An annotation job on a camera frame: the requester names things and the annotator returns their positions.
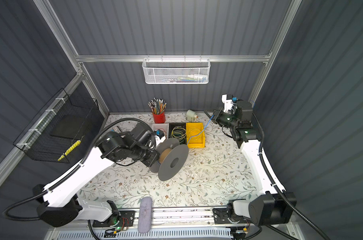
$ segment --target yellow object in basket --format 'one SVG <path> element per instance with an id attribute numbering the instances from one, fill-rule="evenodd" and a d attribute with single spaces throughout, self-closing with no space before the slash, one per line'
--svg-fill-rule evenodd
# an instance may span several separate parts
<path id="1" fill-rule="evenodd" d="M 77 140 L 72 146 L 70 146 L 70 148 L 69 149 L 67 149 L 67 151 L 65 151 L 65 153 L 64 154 L 62 154 L 60 157 L 59 157 L 59 159 L 58 159 L 58 161 L 60 161 L 60 160 L 62 160 L 65 156 L 67 156 L 73 149 L 75 149 L 77 146 L 79 146 L 80 145 L 80 143 L 81 143 L 81 141 L 80 140 Z"/>
<path id="2" fill-rule="evenodd" d="M 186 130 L 187 130 L 187 140 L 191 136 L 198 135 L 204 129 L 204 125 L 202 122 L 187 122 Z M 205 133 L 202 132 L 200 135 L 196 137 L 192 137 L 188 143 L 189 148 L 203 148 L 205 147 Z"/>

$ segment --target floral pattern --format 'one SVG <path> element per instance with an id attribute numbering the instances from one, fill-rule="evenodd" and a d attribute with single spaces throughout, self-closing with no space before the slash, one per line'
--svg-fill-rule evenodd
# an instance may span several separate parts
<path id="1" fill-rule="evenodd" d="M 198 114 L 204 125 L 209 118 Z M 121 118 L 137 118 L 153 123 L 152 114 L 110 115 L 107 125 Z M 166 114 L 166 122 L 186 122 L 185 114 Z M 118 124 L 122 131 L 130 131 L 134 121 Z M 140 200 L 150 196 L 154 207 L 225 205 L 230 199 L 256 198 L 256 185 L 247 160 L 236 142 L 225 136 L 221 128 L 209 123 L 205 130 L 206 147 L 190 148 L 187 161 L 173 178 L 160 181 L 138 162 L 128 167 L 112 165 L 96 175 L 78 192 L 89 200 L 112 200 L 119 208 L 140 207 Z"/>

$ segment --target pencil holder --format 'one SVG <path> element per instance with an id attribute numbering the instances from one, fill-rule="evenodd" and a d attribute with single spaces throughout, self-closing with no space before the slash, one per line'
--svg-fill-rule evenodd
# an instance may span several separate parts
<path id="1" fill-rule="evenodd" d="M 161 113 L 161 114 L 153 114 L 153 120 L 155 123 L 165 123 L 165 114 Z"/>

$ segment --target metal beam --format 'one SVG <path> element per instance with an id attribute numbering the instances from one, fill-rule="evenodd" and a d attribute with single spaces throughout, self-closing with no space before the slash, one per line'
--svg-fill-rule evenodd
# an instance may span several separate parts
<path id="1" fill-rule="evenodd" d="M 73 79 L 69 82 L 69 84 L 64 88 L 64 91 L 62 91 L 56 99 L 48 106 L 47 109 L 53 109 L 61 99 L 66 95 L 66 92 L 68 94 L 73 93 L 73 91 L 77 88 L 77 86 L 82 82 L 83 78 L 85 76 L 82 72 L 79 72 L 76 74 L 76 76 L 73 77 Z M 40 116 L 39 119 L 34 123 L 34 125 L 31 127 L 31 129 L 36 128 L 47 116 L 48 111 L 44 111 L 44 113 Z M 26 139 L 30 137 L 31 131 L 28 131 L 20 140 L 20 142 L 25 142 Z M 14 170 L 14 168 L 17 166 L 17 164 L 20 162 L 20 160 L 24 157 L 24 152 L 18 149 L 17 147 L 14 147 L 9 154 L 3 159 L 3 161 L 0 164 L 0 186 L 3 184 L 3 182 L 6 180 L 6 178 L 11 174 L 11 172 Z"/>
<path id="2" fill-rule="evenodd" d="M 72 41 L 70 40 L 67 32 L 65 31 L 63 25 L 61 24 L 59 18 L 57 17 L 52 5 L 49 3 L 49 0 L 34 0 L 34 3 L 39 9 L 40 13 L 43 15 L 45 21 L 47 22 L 49 28 L 53 32 L 60 46 L 63 48 L 73 68 L 77 72 L 82 71 L 85 73 L 87 78 L 84 79 L 83 83 L 91 97 L 97 99 L 100 112 L 103 114 L 104 117 L 108 116 L 109 110 L 106 103 L 98 92 L 96 85 L 93 82 L 85 66 L 81 65 L 76 60 L 76 56 L 78 55 L 78 53 L 74 45 L 72 44 Z"/>
<path id="3" fill-rule="evenodd" d="M 249 97 L 250 101 L 253 102 L 256 101 L 261 91 L 261 88 L 264 85 L 265 79 L 267 78 L 269 71 L 271 70 L 271 67 L 274 64 L 275 58 L 280 50 L 281 45 L 283 44 L 285 36 L 287 35 L 289 27 L 291 26 L 291 23 L 296 15 L 297 10 L 299 9 L 301 2 L 302 0 L 291 1 L 287 13 L 285 14 L 283 23 L 280 26 L 280 29 L 275 38 L 274 44 L 272 45 L 269 61 L 265 64 L 265 67 L 262 69 L 262 72 L 259 75 L 259 78 L 257 79 L 254 88 L 252 89 L 251 95 Z"/>
<path id="4" fill-rule="evenodd" d="M 269 56 L 226 56 L 226 55 L 192 55 L 192 56 L 162 56 L 162 55 L 78 55 L 76 60 L 81 63 L 85 62 L 122 62 L 122 63 L 140 63 L 143 59 L 149 58 L 151 61 L 207 61 L 211 62 L 268 62 Z"/>

